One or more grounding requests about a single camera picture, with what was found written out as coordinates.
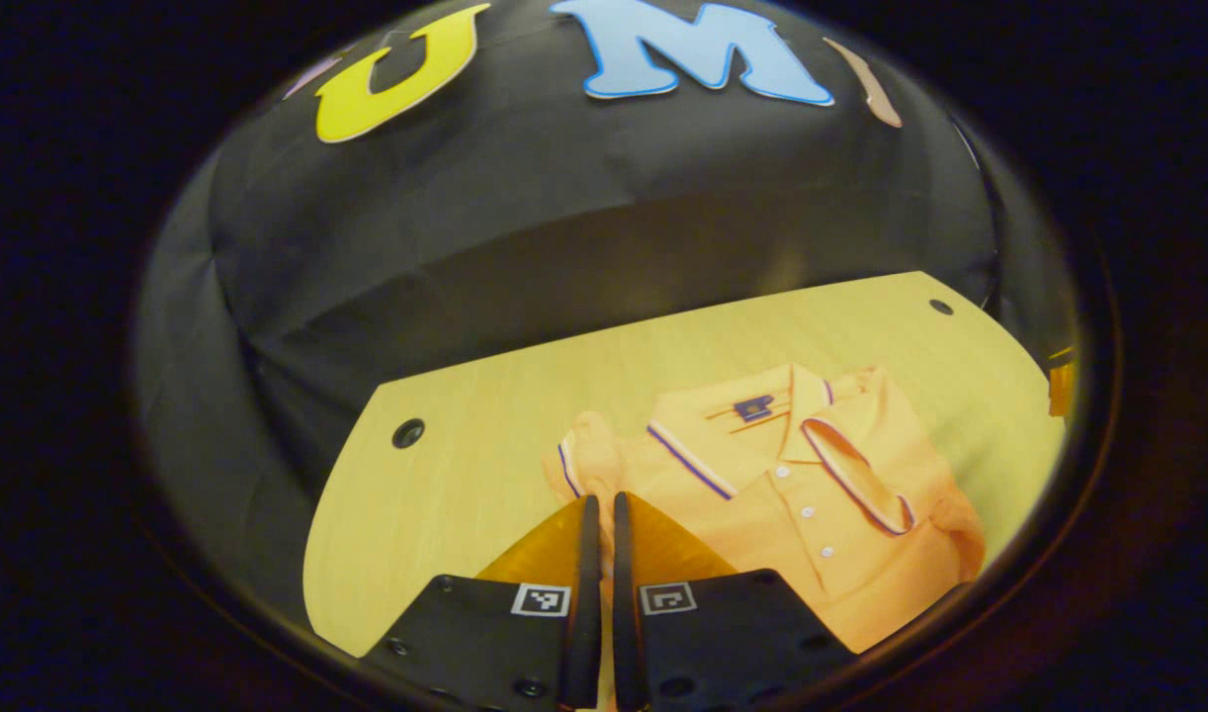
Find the yellow letter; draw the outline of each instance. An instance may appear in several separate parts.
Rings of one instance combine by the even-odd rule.
[[[426,42],[424,64],[391,89],[371,94],[371,69],[389,53],[388,47],[356,60],[354,66],[320,86],[315,93],[323,98],[319,100],[319,139],[325,144],[356,139],[446,86],[464,71],[476,53],[475,18],[489,6],[486,2],[446,15],[411,35],[412,40],[423,36]]]

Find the shirt collar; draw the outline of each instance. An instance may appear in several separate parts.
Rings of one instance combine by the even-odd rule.
[[[763,394],[788,394],[790,405],[785,441],[774,457],[745,447],[704,418]],[[916,523],[911,504],[881,482],[867,457],[847,436],[834,405],[834,389],[825,378],[797,364],[785,364],[753,377],[663,394],[654,409],[649,434],[725,499],[739,494],[777,459],[824,464],[887,531],[898,536],[911,531]]]
[[[784,446],[776,456],[745,447],[704,419],[704,415],[712,411],[731,410],[734,403],[769,393],[788,394],[790,405],[789,429]],[[802,435],[802,421],[830,405],[829,382],[802,366],[785,364],[753,377],[662,394],[649,422],[649,433],[707,486],[730,499],[754,477],[766,473],[777,459],[821,463],[818,452]]]

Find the screw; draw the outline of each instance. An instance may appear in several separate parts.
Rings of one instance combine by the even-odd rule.
[[[517,693],[524,695],[524,697],[541,697],[541,695],[547,694],[547,685],[541,684],[536,681],[517,681],[515,684]]]

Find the black fabric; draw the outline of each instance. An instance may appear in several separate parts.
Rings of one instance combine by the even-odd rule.
[[[198,169],[144,271],[133,343],[150,473],[201,555],[239,590],[308,625],[301,586],[314,500],[260,409],[207,230],[219,157]]]
[[[993,150],[985,132],[969,122],[957,126],[976,155],[995,216],[997,285],[987,311],[1046,371],[1057,352],[1078,346],[1069,277],[1075,266],[1065,264],[1059,226],[1003,150]]]

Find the shirt sleeve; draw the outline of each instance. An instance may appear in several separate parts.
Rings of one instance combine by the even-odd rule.
[[[946,497],[934,504],[929,521],[934,522],[934,528],[946,532],[956,544],[956,550],[960,554],[960,580],[974,579],[987,558],[987,537],[982,531],[982,521],[965,493],[952,484]]]
[[[604,416],[586,411],[574,418],[574,424],[554,451],[544,456],[541,469],[551,491],[561,503],[594,494],[599,498],[600,515],[600,592],[612,604],[614,542],[612,498],[622,490],[621,444],[614,436]]]
[[[541,459],[547,486],[563,503],[594,494],[600,505],[612,505],[621,469],[617,439],[604,416],[594,411],[576,416],[556,448]]]

